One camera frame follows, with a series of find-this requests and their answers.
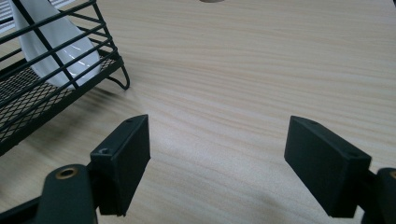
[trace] brass insert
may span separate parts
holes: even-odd
[[[78,169],[76,167],[67,167],[56,173],[56,178],[57,179],[67,179],[72,176],[75,176],[78,172]]]

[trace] round hole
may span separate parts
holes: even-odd
[[[67,179],[72,176],[75,176],[78,172],[78,169],[76,167],[68,167],[65,169],[62,169],[58,173],[56,173],[56,178],[57,179]]]
[[[108,148],[102,148],[99,150],[100,154],[108,154],[110,152],[110,150]]]

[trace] white object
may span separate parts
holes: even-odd
[[[12,9],[12,16],[14,18],[17,30],[29,26],[29,24],[22,16],[22,14],[18,11],[12,0],[8,0],[8,2]],[[42,21],[48,17],[60,13],[48,0],[21,0],[21,3],[35,22]],[[65,17],[41,26],[39,29],[53,48],[56,48],[62,43],[76,37],[77,35],[82,34],[77,26]],[[25,35],[21,35],[19,37],[19,40],[25,59],[28,62],[33,60],[35,57],[47,52],[47,49],[38,39],[34,31],[31,31]],[[91,41],[88,39],[88,37],[84,37],[63,49],[60,49],[56,52],[56,54],[61,59],[63,64],[65,64],[92,48],[93,44],[91,43]],[[97,63],[99,59],[100,57],[98,52],[94,51],[93,53],[79,60],[78,62],[67,67],[67,71],[72,75],[72,77],[76,77],[81,72],[92,66],[94,63]],[[51,56],[32,65],[32,69],[40,77],[45,77],[46,75],[58,68],[59,65]],[[84,84],[86,81],[97,75],[99,72],[100,66],[94,67],[89,73],[81,77],[77,81],[77,84],[79,86]],[[61,87],[66,82],[68,82],[69,79],[64,72],[60,72],[56,76],[48,79],[47,81],[54,86]],[[74,87],[70,85],[68,86],[68,89],[74,89]]]
[[[49,0],[49,1],[54,7],[60,8],[74,2],[75,0]],[[12,12],[11,12],[11,7],[9,6],[9,2],[8,0],[0,0],[0,21],[6,20],[8,18],[12,18]],[[0,24],[0,34],[14,27],[15,27],[14,21],[9,21],[4,24]]]

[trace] wooden table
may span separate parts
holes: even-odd
[[[291,115],[396,167],[390,0],[99,0],[132,79],[103,82],[0,158],[0,210],[149,114],[152,159],[127,217],[100,223],[359,223],[333,219],[284,161]]]

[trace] black wire rack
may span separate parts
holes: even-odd
[[[123,60],[106,27],[96,0],[82,1],[82,3],[67,10],[61,10],[59,14],[36,22],[30,17],[20,0],[12,1],[29,23],[29,26],[18,31],[8,32],[8,34],[0,37],[0,47],[4,47],[4,49],[0,48],[0,156],[104,79],[117,83],[125,90],[130,86],[130,79]],[[95,17],[83,15],[85,10],[91,10],[92,13],[90,14],[95,15]],[[39,28],[63,17],[73,20],[82,34],[53,48]],[[0,25],[10,21],[12,21],[12,18],[2,20]],[[48,50],[29,62],[24,59],[21,47],[18,44],[18,37],[28,32],[35,32]],[[92,49],[68,63],[63,63],[57,58],[57,51],[84,37],[91,40]],[[94,51],[99,53],[100,60],[76,77],[72,77],[67,68]],[[59,68],[45,77],[39,77],[31,66],[47,57],[52,57]],[[79,85],[78,80],[97,66],[100,66],[100,72],[84,84]],[[125,84],[110,76],[120,68],[125,77]],[[48,79],[60,72],[66,74],[68,82],[61,87],[53,86],[47,82]]]

